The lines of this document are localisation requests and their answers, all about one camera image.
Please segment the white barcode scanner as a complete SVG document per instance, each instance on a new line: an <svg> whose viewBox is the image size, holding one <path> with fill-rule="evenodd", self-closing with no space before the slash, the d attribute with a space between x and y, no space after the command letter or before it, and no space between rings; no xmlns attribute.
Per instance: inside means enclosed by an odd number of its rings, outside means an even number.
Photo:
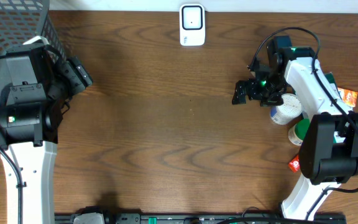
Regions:
<svg viewBox="0 0 358 224"><path fill-rule="evenodd" d="M180 43L192 47L203 45L206 38L205 9L201 4L183 4L180 15Z"/></svg>

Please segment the orange small packet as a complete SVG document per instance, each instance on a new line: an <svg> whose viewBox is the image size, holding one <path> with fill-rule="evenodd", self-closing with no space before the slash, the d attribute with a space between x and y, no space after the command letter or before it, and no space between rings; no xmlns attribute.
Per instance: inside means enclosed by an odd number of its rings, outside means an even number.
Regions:
<svg viewBox="0 0 358 224"><path fill-rule="evenodd" d="M352 108L356 106L358 92L339 87L337 88L337 90L340 94L341 99L343 100L343 102L345 102L346 105Z"/></svg>

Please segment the grey mesh basket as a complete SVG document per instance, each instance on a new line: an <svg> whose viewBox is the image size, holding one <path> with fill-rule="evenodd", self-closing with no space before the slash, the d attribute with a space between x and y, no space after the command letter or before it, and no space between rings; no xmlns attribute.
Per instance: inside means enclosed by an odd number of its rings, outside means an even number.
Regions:
<svg viewBox="0 0 358 224"><path fill-rule="evenodd" d="M48 14L49 9L49 0L0 0L0 56L12 47L42 36L60 52L60 55L50 53L50 58L54 62L65 60L65 49ZM2 88L11 84L5 70L6 61L0 59L0 94Z"/></svg>

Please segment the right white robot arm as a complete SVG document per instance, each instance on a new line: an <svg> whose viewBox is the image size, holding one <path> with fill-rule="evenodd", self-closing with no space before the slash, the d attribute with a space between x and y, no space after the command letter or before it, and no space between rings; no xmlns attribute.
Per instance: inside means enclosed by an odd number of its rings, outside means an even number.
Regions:
<svg viewBox="0 0 358 224"><path fill-rule="evenodd" d="M255 77L237 83L232 102L278 107L293 88L310 125L298 153L300 178L281 211L286 219L313 221L331 192L358 193L358 113L333 89L312 48L272 44L267 55L269 65L249 65Z"/></svg>

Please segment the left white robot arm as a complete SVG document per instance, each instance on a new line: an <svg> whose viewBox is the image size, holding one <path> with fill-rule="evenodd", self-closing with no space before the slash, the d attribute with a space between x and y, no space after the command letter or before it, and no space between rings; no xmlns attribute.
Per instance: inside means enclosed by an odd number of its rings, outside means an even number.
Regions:
<svg viewBox="0 0 358 224"><path fill-rule="evenodd" d="M0 154L9 223L55 223L58 127L71 99L92 84L77 58L50 44L12 47L0 58Z"/></svg>

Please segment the blue white round tub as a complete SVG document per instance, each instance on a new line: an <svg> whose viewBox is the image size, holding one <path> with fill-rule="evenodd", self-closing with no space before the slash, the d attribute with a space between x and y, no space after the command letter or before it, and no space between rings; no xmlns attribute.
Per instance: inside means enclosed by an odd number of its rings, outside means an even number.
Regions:
<svg viewBox="0 0 358 224"><path fill-rule="evenodd" d="M286 125L302 112L302 105L298 97L291 93L282 95L283 104L273 106L270 110L271 120L279 125Z"/></svg>

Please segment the green lid beige jar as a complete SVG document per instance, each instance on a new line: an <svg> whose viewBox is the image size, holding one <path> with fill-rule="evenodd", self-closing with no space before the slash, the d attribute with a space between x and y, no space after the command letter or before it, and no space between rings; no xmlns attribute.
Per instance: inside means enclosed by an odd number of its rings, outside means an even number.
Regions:
<svg viewBox="0 0 358 224"><path fill-rule="evenodd" d="M288 139L296 146L301 146L310 126L309 119L302 119L288 130Z"/></svg>

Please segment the red stick packet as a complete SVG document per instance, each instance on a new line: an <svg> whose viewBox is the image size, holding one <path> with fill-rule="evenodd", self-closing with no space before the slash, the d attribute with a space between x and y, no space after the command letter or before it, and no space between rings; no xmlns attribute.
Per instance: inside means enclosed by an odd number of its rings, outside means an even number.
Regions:
<svg viewBox="0 0 358 224"><path fill-rule="evenodd" d="M292 172L297 172L300 169L300 161L298 155L296 155L289 163L288 167Z"/></svg>

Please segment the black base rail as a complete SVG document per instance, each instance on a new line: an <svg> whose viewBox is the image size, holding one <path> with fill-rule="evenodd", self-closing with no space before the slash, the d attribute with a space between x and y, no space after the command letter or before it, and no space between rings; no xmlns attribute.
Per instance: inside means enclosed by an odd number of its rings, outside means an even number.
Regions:
<svg viewBox="0 0 358 224"><path fill-rule="evenodd" d="M80 214L72 215L55 215L55 223L75 223L75 218ZM247 219L245 222L240 222L240 218ZM244 215L236 214L180 214L180 215L161 215L161 214L139 214L139 213L117 213L114 215L107 215L107 221L104 223L116 224L183 224L183 223L204 223L213 224L220 223L226 220L235 219L233 223L274 223L261 222L261 218L279 219L280 215L262 212L247 212ZM330 224L346 224L346 216L343 214L319 214L315 215L314 223L330 223Z"/></svg>

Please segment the green 3M wipes pack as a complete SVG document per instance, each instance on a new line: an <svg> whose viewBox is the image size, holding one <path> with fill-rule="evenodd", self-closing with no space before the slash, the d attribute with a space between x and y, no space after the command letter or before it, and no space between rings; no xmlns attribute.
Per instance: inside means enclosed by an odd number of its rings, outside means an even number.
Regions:
<svg viewBox="0 0 358 224"><path fill-rule="evenodd" d="M331 88L337 93L339 94L338 90L337 90L337 85L334 79L334 76L332 73L326 73L324 75L326 77L326 79L328 80L328 82L331 85ZM302 113L301 113L302 119L309 119L307 113L306 113L306 109L305 107L302 105Z"/></svg>

